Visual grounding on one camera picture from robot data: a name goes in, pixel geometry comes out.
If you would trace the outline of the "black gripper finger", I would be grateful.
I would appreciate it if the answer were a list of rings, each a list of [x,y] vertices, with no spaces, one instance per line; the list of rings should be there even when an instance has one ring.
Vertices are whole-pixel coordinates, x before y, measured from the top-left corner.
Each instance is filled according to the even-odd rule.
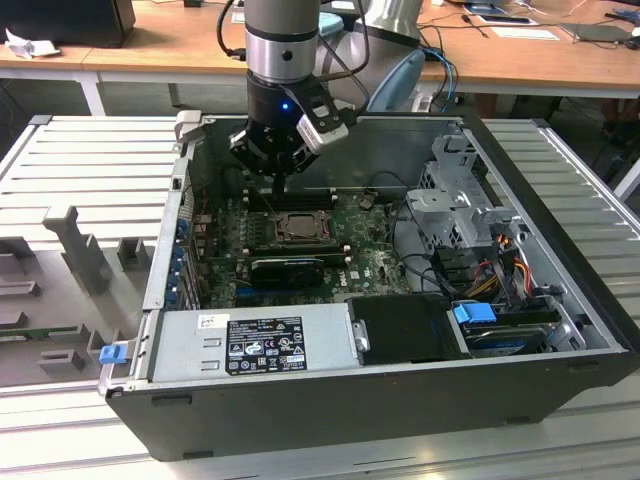
[[[303,144],[300,147],[287,151],[279,157],[279,195],[285,192],[286,181],[289,176],[302,173],[317,158],[311,149]]]
[[[229,137],[229,151],[252,174],[272,178],[271,193],[281,196],[281,158],[269,136],[251,136],[249,129]]]

